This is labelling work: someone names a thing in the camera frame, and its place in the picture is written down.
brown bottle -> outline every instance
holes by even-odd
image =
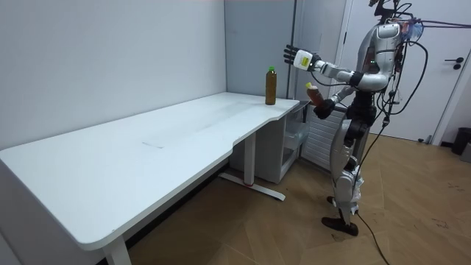
[[[312,85],[311,83],[307,83],[306,88],[307,88],[306,93],[311,99],[312,104],[316,107],[320,106],[324,102],[324,97],[319,92],[319,89],[315,85]]]
[[[277,97],[277,73],[274,66],[270,66],[266,73],[265,87],[265,104],[274,105]]]

door frame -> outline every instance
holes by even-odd
[[[347,0],[345,3],[345,11],[344,11],[344,17],[342,20],[342,25],[341,25],[341,31],[340,31],[340,38],[339,38],[339,43],[337,44],[337,55],[336,55],[336,65],[340,65],[341,62],[341,56],[344,51],[344,39],[347,34],[348,30],[348,23],[350,19],[350,12],[352,10],[353,6],[353,0]],[[434,135],[432,137],[432,144],[439,146],[442,143],[442,138],[443,135],[447,129],[448,124],[450,123],[451,117],[453,116],[453,113],[455,112],[456,105],[458,105],[458,101],[461,98],[461,95],[463,94],[464,90],[467,87],[468,82],[471,82],[471,66],[469,64],[471,57],[470,54],[468,54],[468,57],[464,63],[463,71],[461,72],[458,81],[455,84],[455,88],[453,89],[453,92],[451,93],[450,98],[448,99],[447,106],[445,107],[445,111],[442,114],[442,117],[439,120],[439,123],[437,124],[436,130],[434,132]],[[329,96],[332,96],[334,94],[334,90],[329,91]]]

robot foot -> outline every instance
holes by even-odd
[[[351,236],[358,236],[358,227],[353,223],[346,225],[342,218],[322,217],[322,224],[326,227],[347,233]]]

humanoid robot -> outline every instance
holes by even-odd
[[[378,0],[372,0],[369,5],[372,7],[377,3]],[[340,218],[322,218],[324,225],[352,236],[358,235],[358,227],[350,221],[350,214],[358,211],[357,201],[361,196],[359,186],[363,182],[360,159],[369,128],[374,124],[377,114],[375,94],[387,88],[395,75],[397,63],[402,60],[402,25],[391,19],[397,11],[384,9],[383,3],[384,0],[379,0],[375,12],[375,15],[381,15],[380,23],[366,34],[358,51],[356,71],[339,68],[323,61],[317,54],[290,45],[284,51],[286,63],[346,84],[314,109],[320,119],[326,119],[337,103],[355,93],[330,149],[334,197],[328,197],[327,200],[339,209]]]

door handle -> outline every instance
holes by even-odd
[[[445,62],[463,63],[463,62],[464,62],[464,58],[463,58],[463,57],[458,57],[458,58],[456,58],[456,59],[445,60]]]

